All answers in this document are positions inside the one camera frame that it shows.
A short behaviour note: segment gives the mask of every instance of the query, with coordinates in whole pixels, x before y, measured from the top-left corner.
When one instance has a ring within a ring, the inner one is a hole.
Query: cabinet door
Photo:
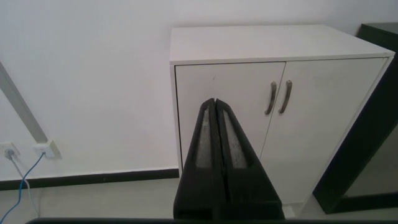
[[[271,83],[276,90],[284,62],[176,66],[178,120],[182,164],[188,154],[200,105],[209,98],[229,104],[257,156],[260,156],[271,114]]]
[[[287,62],[261,163],[283,204],[310,196],[384,58]],[[280,114],[286,82],[289,102]]]

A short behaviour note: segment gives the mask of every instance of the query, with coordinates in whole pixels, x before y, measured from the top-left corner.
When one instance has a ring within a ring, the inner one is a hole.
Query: wall socket
[[[38,156],[41,156],[44,152],[44,156],[47,159],[56,159],[61,157],[60,151],[58,150],[53,140],[43,144],[36,144],[33,146],[33,149]]]
[[[15,145],[12,142],[2,142],[0,143],[0,156],[4,156],[4,152],[7,149],[12,149],[14,151],[15,156],[20,155],[18,149],[15,147]]]

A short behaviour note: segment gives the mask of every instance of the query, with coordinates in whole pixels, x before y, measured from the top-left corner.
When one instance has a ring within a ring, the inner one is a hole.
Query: metal handle
[[[287,80],[286,81],[286,95],[285,95],[285,100],[284,100],[284,104],[282,105],[281,109],[279,109],[279,114],[282,114],[285,112],[286,110],[286,106],[287,103],[289,102],[289,98],[290,98],[290,93],[292,92],[292,81]]]
[[[271,100],[269,101],[268,109],[266,110],[266,115],[271,113],[272,108],[274,107],[276,97],[276,82],[271,83]]]

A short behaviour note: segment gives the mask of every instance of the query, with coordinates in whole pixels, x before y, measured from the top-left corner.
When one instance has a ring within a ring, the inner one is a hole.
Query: floor
[[[173,218],[178,179],[32,189],[41,217]],[[0,192],[0,214],[17,201],[17,191]],[[25,223],[35,218],[26,190],[20,205],[3,224]],[[398,220],[398,208],[325,215],[312,197],[299,219]]]

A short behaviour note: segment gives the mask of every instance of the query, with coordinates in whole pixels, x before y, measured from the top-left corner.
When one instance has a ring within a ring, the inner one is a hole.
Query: blue cable
[[[10,210],[8,210],[8,212],[2,217],[0,224],[3,223],[4,219],[6,218],[6,216],[8,215],[8,213],[10,213],[14,208],[16,208],[19,205],[19,202],[21,202],[21,194],[22,194],[22,186],[24,185],[24,181],[25,178],[27,177],[27,175],[32,171],[32,169],[40,162],[40,160],[42,159],[42,157],[44,156],[44,152],[42,153],[42,155],[40,156],[39,160],[32,166],[32,168],[30,168],[27,173],[25,174],[24,178],[22,178],[21,183],[19,184],[19,191],[18,191],[18,202],[12,207],[10,208]]]

